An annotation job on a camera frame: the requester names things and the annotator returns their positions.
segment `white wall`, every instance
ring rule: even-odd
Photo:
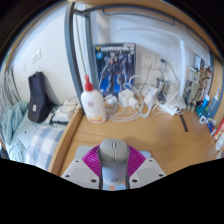
[[[185,42],[185,57],[186,57],[186,74],[190,67],[194,67],[194,56],[199,55],[205,60],[207,65],[210,65],[210,57],[207,46],[202,46],[194,40],[187,32],[183,25],[176,23],[176,26],[171,26],[167,23],[135,15],[104,15],[101,11],[96,11],[91,14],[92,24],[92,39],[93,44],[104,43],[120,43],[130,42],[136,43],[136,70],[135,74],[147,76],[147,69],[140,66],[141,55],[150,55],[157,58],[157,63],[154,69],[149,72],[149,82],[156,85],[156,78],[161,75],[159,60],[164,58],[174,68],[176,75],[181,80],[181,51],[179,38],[181,36]],[[161,30],[162,32],[151,31],[150,29]],[[82,25],[81,35],[84,33],[84,25]],[[87,51],[83,48],[85,61],[88,61]],[[164,75],[171,81],[170,93],[168,99],[178,90],[179,85],[176,81],[172,70],[168,67]]]
[[[22,100],[30,100],[28,77],[36,71],[42,71],[46,76],[46,91],[52,102],[61,104],[76,96],[65,48],[66,6],[67,4],[43,19],[29,34],[16,55],[14,78]],[[38,49],[41,49],[41,58],[33,63],[31,56]]]
[[[28,77],[36,71],[42,71],[47,77],[47,94],[54,103],[63,103],[66,99],[76,95],[65,48],[64,16],[66,6],[61,7],[42,20],[24,41],[16,55],[13,67],[14,76],[22,100],[29,101]],[[84,5],[78,4],[78,9],[83,10],[84,8]],[[91,71],[85,43],[85,19],[80,16],[77,16],[77,18],[84,64],[76,32],[76,16],[74,16],[73,20],[74,41],[81,80],[84,86],[84,75],[85,73],[90,74]],[[186,28],[180,24],[171,26],[155,19],[134,15],[105,16],[100,11],[92,13],[91,24],[93,44],[109,42],[136,43],[137,59],[135,74],[147,75],[147,69],[143,69],[140,66],[140,55],[146,54],[155,56],[158,61],[160,58],[166,59],[173,66],[179,80],[181,79],[181,53],[178,38],[166,33],[147,30],[151,28],[171,32],[183,38],[186,47],[187,71],[190,67],[194,67],[195,54],[198,54],[210,65],[208,48],[201,46],[196,40],[190,37]],[[118,27],[130,30],[119,31]],[[41,49],[41,58],[32,63],[31,56],[38,49]],[[156,85],[156,78],[161,75],[158,70],[159,66],[157,63],[155,68],[149,72],[149,81],[153,85]],[[178,83],[169,67],[164,74],[172,82],[168,95],[168,98],[170,98],[177,91]]]

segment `power strip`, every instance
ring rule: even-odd
[[[174,116],[177,112],[177,108],[176,107],[173,107],[172,105],[171,106],[167,106],[166,104],[159,104],[158,107],[164,111],[164,112],[167,112],[170,116]]]

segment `wall outlet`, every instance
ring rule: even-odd
[[[41,57],[40,49],[36,51],[36,60],[38,60]]]
[[[169,71],[168,64],[166,62],[162,63],[161,59],[163,59],[163,58],[159,57],[159,56],[156,58],[155,69],[161,70],[162,72],[168,72]]]
[[[33,54],[33,55],[31,56],[31,59],[32,59],[32,62],[34,63],[34,62],[36,61],[36,55]]]
[[[141,54],[140,53],[140,63],[139,67],[142,69],[147,69],[151,67],[151,69],[155,69],[156,64],[156,55],[149,55],[149,54]]]

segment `backpack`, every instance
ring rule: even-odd
[[[28,78],[28,81],[30,88],[28,118],[32,122],[41,123],[47,118],[53,106],[46,94],[44,74],[36,72]]]

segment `gundam poster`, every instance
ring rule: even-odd
[[[99,90],[104,97],[118,96],[135,74],[136,45],[133,43],[95,45]]]

